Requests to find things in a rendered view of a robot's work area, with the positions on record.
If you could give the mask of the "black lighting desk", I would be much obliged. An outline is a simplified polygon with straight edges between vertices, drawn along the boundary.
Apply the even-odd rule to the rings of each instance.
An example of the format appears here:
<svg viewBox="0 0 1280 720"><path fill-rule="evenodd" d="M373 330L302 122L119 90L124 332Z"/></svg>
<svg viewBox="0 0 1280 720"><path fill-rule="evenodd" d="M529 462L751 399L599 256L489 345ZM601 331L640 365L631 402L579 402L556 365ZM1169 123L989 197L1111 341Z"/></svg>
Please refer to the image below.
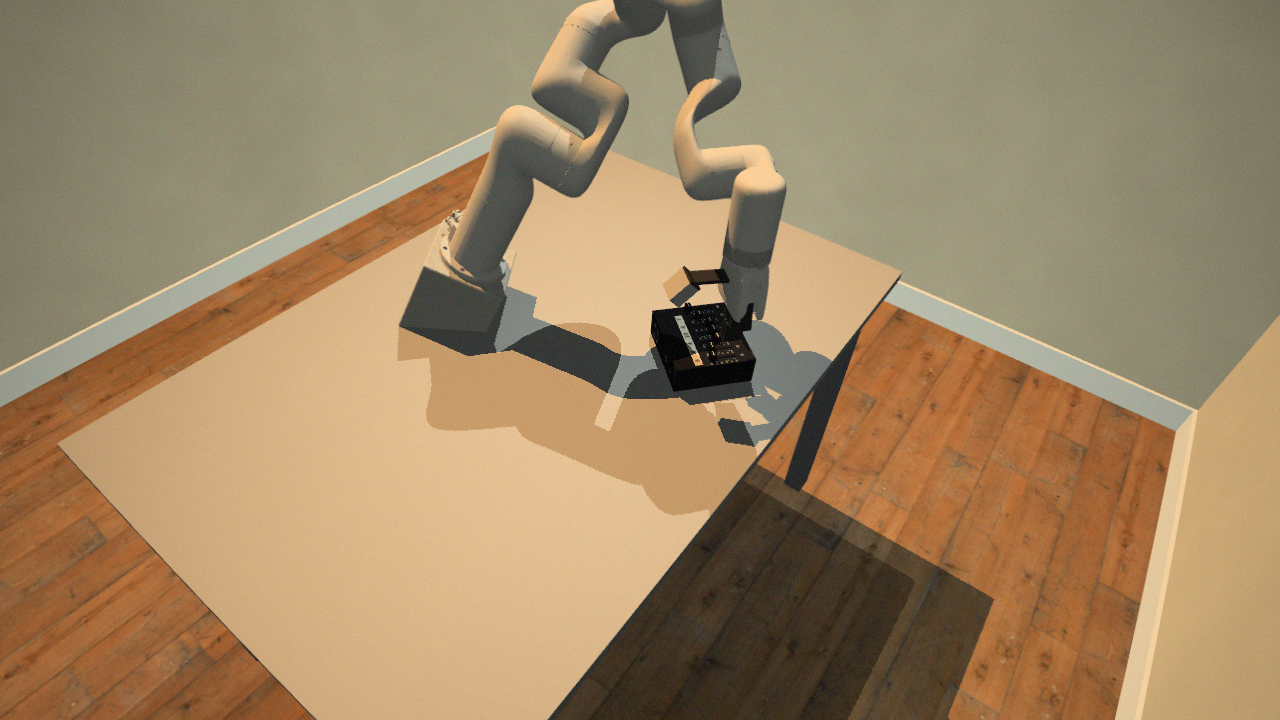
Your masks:
<svg viewBox="0 0 1280 720"><path fill-rule="evenodd" d="M652 337L672 389L698 389L753 380L756 357L744 334L724 342L724 302L652 311Z"/></svg>

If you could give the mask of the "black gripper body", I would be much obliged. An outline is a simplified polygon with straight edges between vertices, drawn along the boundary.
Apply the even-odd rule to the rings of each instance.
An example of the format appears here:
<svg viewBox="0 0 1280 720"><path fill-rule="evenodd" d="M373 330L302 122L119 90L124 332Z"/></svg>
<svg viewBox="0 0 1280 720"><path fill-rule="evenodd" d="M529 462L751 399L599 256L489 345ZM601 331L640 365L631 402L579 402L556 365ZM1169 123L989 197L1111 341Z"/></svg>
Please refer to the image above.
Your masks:
<svg viewBox="0 0 1280 720"><path fill-rule="evenodd" d="M724 258L723 252L722 255L721 269L724 269L730 283L718 284L718 290L731 316L735 322L741 322L741 318L748 311L748 304L753 304L753 313L756 320L762 320L765 313L771 263L765 264L762 270L758 270L756 266L746 268L735 265Z"/></svg>

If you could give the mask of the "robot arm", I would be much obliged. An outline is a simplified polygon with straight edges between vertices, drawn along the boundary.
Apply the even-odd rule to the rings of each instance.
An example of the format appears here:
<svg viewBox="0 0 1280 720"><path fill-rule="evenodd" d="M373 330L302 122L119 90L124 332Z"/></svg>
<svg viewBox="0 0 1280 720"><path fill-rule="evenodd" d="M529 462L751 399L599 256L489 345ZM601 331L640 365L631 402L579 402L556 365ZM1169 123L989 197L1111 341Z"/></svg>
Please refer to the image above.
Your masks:
<svg viewBox="0 0 1280 720"><path fill-rule="evenodd" d="M454 210L454 220L445 218L451 233L439 251L452 272L479 283L504 275L506 250L532 202L532 178L571 199L586 192L628 111L628 94L598 70L616 44L659 28L666 10L689 94L673 135L684 190L698 201L731 199L723 246L730 263L758 270L771 263L787 190L774 159L760 145L701 150L694 129L741 88L722 0L599 0L567 17L531 87L541 108L585 140L532 108L508 108L465 217Z"/></svg>

